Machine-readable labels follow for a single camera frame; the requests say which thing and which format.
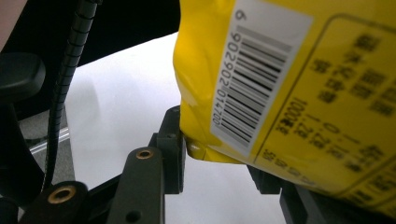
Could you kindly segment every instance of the barcode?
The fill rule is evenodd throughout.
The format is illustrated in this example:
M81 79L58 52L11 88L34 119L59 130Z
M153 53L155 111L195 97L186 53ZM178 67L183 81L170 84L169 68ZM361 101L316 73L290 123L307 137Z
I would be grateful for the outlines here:
M256 143L311 23L305 14L264 1L236 0L210 132L244 156Z
M231 84L221 86L227 98L218 127L240 145L248 147L291 46L242 26L237 26L236 30L243 38Z

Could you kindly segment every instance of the yellow package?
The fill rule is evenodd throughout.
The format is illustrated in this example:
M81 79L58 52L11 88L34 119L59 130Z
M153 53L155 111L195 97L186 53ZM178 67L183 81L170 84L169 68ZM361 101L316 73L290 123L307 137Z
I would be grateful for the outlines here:
M181 0L188 151L396 218L396 2Z

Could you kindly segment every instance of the screw hole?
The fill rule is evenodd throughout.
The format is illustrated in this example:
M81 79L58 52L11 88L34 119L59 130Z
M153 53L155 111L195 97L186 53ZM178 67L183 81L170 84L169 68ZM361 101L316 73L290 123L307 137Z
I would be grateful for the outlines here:
M136 223L142 217L141 212L132 211L126 215L126 221L129 223Z
M140 160L145 160L152 157L153 155L154 153L151 152L150 150L142 150L137 153L136 157Z
M56 199L62 199L62 198L67 197L70 193L71 193L70 190L64 189L64 190L59 191L58 193L56 193L55 194L55 198Z
M53 191L48 198L49 203L64 203L76 194L74 186L63 186Z

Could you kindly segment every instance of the metal rod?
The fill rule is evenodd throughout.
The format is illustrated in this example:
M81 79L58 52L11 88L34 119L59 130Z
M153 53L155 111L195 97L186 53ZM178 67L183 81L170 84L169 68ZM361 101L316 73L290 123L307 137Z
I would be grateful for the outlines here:
M59 143L70 138L69 128L63 128L59 131ZM42 142L30 148L30 152L35 155L36 153L47 149L47 141Z

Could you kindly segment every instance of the black cable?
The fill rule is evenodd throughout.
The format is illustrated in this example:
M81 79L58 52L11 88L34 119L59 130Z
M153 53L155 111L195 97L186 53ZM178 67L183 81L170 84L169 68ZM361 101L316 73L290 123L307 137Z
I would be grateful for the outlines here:
M102 0L78 1L75 18L67 40L67 47L64 51L64 58L61 63L58 79L55 83L51 108L49 109L46 167L41 190L48 188L52 182L58 153L59 131L64 101L87 41L97 5L102 5Z

